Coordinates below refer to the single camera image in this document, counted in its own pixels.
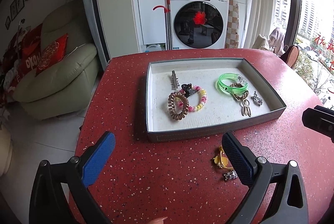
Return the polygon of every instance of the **washing machine door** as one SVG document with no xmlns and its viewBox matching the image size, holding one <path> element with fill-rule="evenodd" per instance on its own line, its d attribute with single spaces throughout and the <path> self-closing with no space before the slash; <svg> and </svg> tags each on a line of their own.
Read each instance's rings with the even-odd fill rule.
<svg viewBox="0 0 334 224">
<path fill-rule="evenodd" d="M 175 16 L 174 30 L 181 42 L 191 48 L 207 48 L 220 38 L 224 29 L 220 12 L 211 4 L 194 1 Z"/>
</svg>

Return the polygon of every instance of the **shoe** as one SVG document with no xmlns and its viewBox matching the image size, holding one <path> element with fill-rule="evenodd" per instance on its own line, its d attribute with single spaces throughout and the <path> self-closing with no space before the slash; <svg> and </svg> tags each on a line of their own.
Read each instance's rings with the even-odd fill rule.
<svg viewBox="0 0 334 224">
<path fill-rule="evenodd" d="M 290 46 L 288 50 L 281 55 L 281 59 L 287 64 L 290 68 L 293 69 L 295 66 L 299 55 L 299 49 L 296 46 Z"/>
</svg>

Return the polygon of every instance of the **translucent green bangle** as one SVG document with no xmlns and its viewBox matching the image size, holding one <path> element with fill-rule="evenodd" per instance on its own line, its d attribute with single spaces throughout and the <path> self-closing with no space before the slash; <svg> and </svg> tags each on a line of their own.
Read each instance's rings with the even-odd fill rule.
<svg viewBox="0 0 334 224">
<path fill-rule="evenodd" d="M 223 80 L 233 80 L 237 83 L 240 83 L 243 87 L 231 87 L 223 83 Z M 248 82 L 239 74 L 234 73 L 225 73 L 223 75 L 220 75 L 218 78 L 218 86 L 219 88 L 227 93 L 230 94 L 242 94 L 244 93 L 248 88 Z"/>
</svg>

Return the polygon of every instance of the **green leather recliner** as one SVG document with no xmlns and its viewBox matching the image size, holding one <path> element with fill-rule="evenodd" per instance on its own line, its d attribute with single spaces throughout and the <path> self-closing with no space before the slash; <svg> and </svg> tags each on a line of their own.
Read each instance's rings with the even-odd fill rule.
<svg viewBox="0 0 334 224">
<path fill-rule="evenodd" d="M 13 98 L 38 120 L 79 111 L 88 106 L 100 62 L 82 0 L 57 8 L 43 21 L 41 51 L 68 33 L 62 61 L 36 75 L 30 71 L 18 83 Z"/>
</svg>

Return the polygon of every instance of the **washing machine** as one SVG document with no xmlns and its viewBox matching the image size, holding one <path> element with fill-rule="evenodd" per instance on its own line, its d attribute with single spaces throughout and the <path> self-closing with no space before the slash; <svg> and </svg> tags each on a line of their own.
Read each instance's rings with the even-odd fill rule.
<svg viewBox="0 0 334 224">
<path fill-rule="evenodd" d="M 170 0 L 173 49 L 225 46 L 228 0 Z"/>
</svg>

